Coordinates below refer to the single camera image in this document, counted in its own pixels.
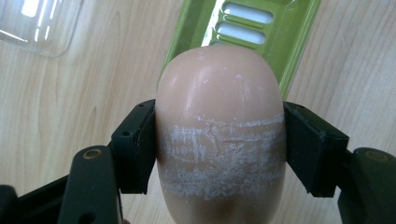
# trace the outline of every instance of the green soap dish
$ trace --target green soap dish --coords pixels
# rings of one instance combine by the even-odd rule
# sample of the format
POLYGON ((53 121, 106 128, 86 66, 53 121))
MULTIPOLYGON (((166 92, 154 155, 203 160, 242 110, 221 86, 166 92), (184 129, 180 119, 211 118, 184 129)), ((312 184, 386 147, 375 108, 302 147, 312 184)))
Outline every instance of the green soap dish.
POLYGON ((234 44, 270 64, 286 98, 319 0, 185 0, 165 60, 188 49, 234 44))

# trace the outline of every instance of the wood grain surface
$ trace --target wood grain surface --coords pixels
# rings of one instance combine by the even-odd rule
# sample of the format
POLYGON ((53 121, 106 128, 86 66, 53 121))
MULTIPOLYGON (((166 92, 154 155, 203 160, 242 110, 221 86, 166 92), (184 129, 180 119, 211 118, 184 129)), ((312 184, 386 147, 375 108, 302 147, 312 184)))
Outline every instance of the wood grain surface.
MULTIPOLYGON (((0 184, 19 195, 68 174, 155 98, 182 0, 84 1, 69 50, 49 58, 0 42, 0 184)), ((288 101, 349 135, 349 149, 396 155, 396 1, 322 0, 288 101)), ((174 223, 156 167, 148 195, 123 195, 132 223, 174 223)), ((273 223, 341 223, 288 168, 273 223)))

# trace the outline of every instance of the plastic lid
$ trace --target plastic lid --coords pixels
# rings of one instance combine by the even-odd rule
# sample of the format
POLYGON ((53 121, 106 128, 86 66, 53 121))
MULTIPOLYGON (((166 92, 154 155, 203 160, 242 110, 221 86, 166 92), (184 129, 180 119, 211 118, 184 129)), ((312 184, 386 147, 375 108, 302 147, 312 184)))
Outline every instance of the plastic lid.
POLYGON ((49 57, 70 45, 82 0, 0 1, 0 39, 49 57))

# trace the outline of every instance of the soap bar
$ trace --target soap bar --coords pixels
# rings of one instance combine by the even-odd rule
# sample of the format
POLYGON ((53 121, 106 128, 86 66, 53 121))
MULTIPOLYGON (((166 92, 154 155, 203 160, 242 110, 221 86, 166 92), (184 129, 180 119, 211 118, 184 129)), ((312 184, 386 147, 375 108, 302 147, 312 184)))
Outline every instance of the soap bar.
POLYGON ((267 223, 281 197, 286 129, 279 87, 255 51, 190 49, 156 97, 158 171, 176 223, 267 223))

